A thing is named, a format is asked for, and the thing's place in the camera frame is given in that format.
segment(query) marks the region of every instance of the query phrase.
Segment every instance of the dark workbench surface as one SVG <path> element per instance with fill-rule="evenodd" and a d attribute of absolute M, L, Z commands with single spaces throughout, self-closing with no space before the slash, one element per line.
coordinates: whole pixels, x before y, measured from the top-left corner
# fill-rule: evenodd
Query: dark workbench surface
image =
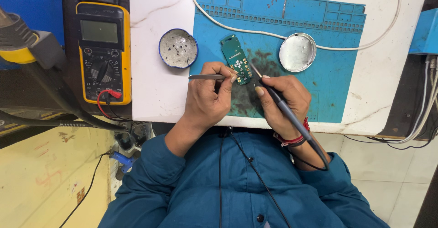
<path fill-rule="evenodd" d="M 70 61 L 64 70 L 64 78 L 76 94 L 85 110 L 98 114 L 96 105 L 82 98 L 81 70 L 78 53 L 78 38 L 74 25 L 75 6 L 80 0 L 63 0 L 64 35 L 66 54 Z M 119 0 L 119 5 L 129 10 L 129 0 Z M 438 7 L 438 0 L 425 0 L 423 11 Z M 400 83 L 397 88 L 391 112 L 385 129 L 379 135 L 386 137 L 404 137 L 412 129 L 419 111 L 424 82 L 424 56 L 408 55 Z M 28 108 L 62 111 L 61 108 L 33 81 L 32 77 L 21 70 L 0 71 L 0 108 Z M 131 104 L 114 106 L 119 115 L 131 116 Z M 423 130 L 421 138 L 428 138 L 438 119 L 436 109 Z"/>

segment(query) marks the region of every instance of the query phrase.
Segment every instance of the wristband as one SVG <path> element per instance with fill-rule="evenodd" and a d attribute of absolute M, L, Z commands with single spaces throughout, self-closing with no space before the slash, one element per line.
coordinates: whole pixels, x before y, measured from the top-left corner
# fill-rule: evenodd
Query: wristband
<path fill-rule="evenodd" d="M 309 123 L 308 123 L 308 118 L 306 117 L 304 119 L 304 128 L 306 128 L 307 131 L 310 131 L 310 127 L 309 127 Z M 303 135 L 299 136 L 298 138 L 295 138 L 293 140 L 285 140 L 283 139 L 278 133 L 274 132 L 274 137 L 276 139 L 278 139 L 281 142 L 281 146 L 291 146 L 291 147 L 297 147 L 299 145 L 302 145 L 306 140 L 304 139 Z"/>

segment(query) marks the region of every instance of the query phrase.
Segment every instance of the green circuit board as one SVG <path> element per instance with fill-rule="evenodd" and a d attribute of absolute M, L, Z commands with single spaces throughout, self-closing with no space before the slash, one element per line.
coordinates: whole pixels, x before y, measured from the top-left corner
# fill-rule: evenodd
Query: green circuit board
<path fill-rule="evenodd" d="M 237 78 L 238 84 L 243 85 L 249 83 L 252 72 L 236 35 L 229 35 L 222 39 L 220 43 L 222 44 L 222 52 L 230 68 L 238 71 L 238 73 L 242 75 L 242 77 Z"/>

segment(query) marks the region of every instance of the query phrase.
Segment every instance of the white table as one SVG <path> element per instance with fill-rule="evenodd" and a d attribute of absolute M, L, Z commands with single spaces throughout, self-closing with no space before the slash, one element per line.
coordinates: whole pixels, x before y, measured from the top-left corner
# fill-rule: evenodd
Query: white table
<path fill-rule="evenodd" d="M 361 45 L 380 36 L 397 0 L 332 0 L 366 4 Z M 375 135 L 386 124 L 424 0 L 402 0 L 399 18 L 378 44 L 360 50 L 341 123 L 310 123 L 314 132 Z M 130 0 L 132 115 L 135 120 L 177 122 L 184 113 L 189 69 L 168 67 L 158 41 L 172 28 L 193 33 L 192 0 Z M 218 125 L 269 128 L 265 119 L 226 116 Z"/>

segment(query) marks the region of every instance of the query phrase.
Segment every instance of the hand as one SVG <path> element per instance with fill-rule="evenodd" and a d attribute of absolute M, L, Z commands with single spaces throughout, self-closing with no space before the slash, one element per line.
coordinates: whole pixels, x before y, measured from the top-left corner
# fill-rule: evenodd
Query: hand
<path fill-rule="evenodd" d="M 218 123 L 231 108 L 231 87 L 236 72 L 221 62 L 206 62 L 201 74 L 226 76 L 224 80 L 192 80 L 187 91 L 186 110 L 164 137 L 167 148 L 183 157 L 210 127 Z"/>
<path fill-rule="evenodd" d="M 183 117 L 189 119 L 193 128 L 206 131 L 218 123 L 231 108 L 231 87 L 236 72 L 221 62 L 206 62 L 201 74 L 222 74 L 222 80 L 192 80 L 187 91 L 186 110 Z M 215 86 L 220 86 L 215 93 Z"/>
<path fill-rule="evenodd" d="M 312 96 L 304 85 L 293 75 L 280 77 L 268 77 L 263 75 L 262 80 L 266 85 L 272 86 L 283 93 L 293 113 L 297 116 L 299 121 L 304 123 L 304 119 L 309 110 L 310 101 L 312 100 Z M 255 91 L 260 98 L 263 111 L 265 111 L 265 119 L 269 126 L 285 140 L 293 140 L 300 137 L 300 132 L 290 120 L 284 116 L 268 91 L 264 87 L 259 86 L 255 87 Z"/>

